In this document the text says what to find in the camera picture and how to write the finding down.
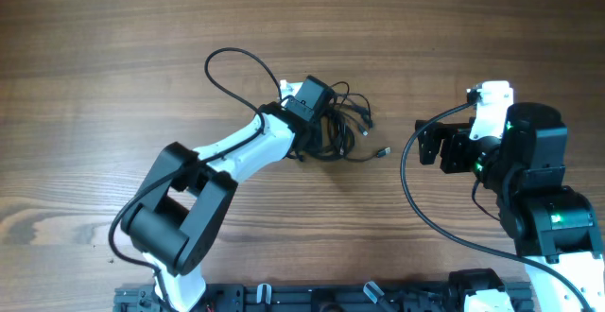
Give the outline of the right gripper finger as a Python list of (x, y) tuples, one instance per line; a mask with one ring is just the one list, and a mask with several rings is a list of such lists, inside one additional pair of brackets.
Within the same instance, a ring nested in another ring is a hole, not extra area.
[(440, 152), (441, 139), (435, 130), (424, 130), (418, 136), (420, 163), (432, 165)]
[(452, 124), (445, 124), (441, 121), (430, 122), (429, 120), (417, 120), (414, 125), (414, 132), (418, 135), (424, 133), (437, 135), (450, 135), (454, 133)]

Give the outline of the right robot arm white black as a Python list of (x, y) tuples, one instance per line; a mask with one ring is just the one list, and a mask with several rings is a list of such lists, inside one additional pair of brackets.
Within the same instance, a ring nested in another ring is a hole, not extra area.
[(440, 158), (443, 172), (472, 172), (495, 193), (498, 221), (515, 251), (462, 239), (425, 214), (420, 219), (460, 245), (524, 264), (543, 311), (603, 310), (604, 242), (591, 202), (563, 182), (561, 114), (544, 104), (513, 104), (494, 136), (474, 137), (468, 123), (443, 123), (457, 111), (417, 121), (409, 141), (419, 145), (422, 164)]

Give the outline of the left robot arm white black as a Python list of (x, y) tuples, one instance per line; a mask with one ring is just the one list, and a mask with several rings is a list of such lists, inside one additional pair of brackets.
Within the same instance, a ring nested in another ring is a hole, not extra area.
[(120, 218), (155, 275), (164, 311), (190, 311), (206, 290), (201, 261), (212, 248), (237, 186), (314, 138), (335, 91), (312, 76), (281, 81), (283, 99), (205, 147), (165, 147)]

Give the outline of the black usb cable end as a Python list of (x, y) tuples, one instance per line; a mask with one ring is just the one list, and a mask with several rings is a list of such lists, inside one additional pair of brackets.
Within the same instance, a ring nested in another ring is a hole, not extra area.
[(353, 157), (346, 156), (345, 160), (348, 162), (353, 162), (353, 163), (365, 163), (365, 162), (373, 160), (373, 159), (383, 158), (383, 157), (389, 155), (390, 153), (391, 153), (391, 148), (384, 147), (384, 148), (381, 148), (378, 151), (374, 152), (372, 155), (369, 155), (369, 156), (366, 156), (363, 158), (353, 158)]

